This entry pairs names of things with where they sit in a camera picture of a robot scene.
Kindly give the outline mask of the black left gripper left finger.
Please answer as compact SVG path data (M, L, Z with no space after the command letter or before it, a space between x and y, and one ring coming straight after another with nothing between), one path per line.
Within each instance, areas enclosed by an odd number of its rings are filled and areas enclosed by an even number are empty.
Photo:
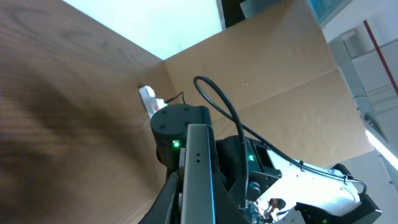
M139 224L172 224L178 212L178 173L170 174L149 211Z

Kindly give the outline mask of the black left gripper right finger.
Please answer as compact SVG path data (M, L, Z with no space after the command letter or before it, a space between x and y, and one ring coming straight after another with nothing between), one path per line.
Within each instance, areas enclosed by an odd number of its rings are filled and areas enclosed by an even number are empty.
M228 195L217 173L212 173L212 181L216 223L249 224L247 218L238 210L234 200Z

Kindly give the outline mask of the bronze Galaxy smartphone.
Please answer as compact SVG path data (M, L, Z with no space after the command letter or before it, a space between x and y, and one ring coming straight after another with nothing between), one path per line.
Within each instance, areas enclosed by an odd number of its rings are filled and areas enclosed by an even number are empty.
M181 223L215 223L209 126L188 125Z

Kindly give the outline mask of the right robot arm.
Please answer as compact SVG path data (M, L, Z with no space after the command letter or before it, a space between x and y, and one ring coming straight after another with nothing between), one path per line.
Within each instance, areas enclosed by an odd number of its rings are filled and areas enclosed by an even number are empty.
M144 223L373 223L381 210L345 166L322 169L240 135L215 139L204 106L170 105L150 119L167 180Z

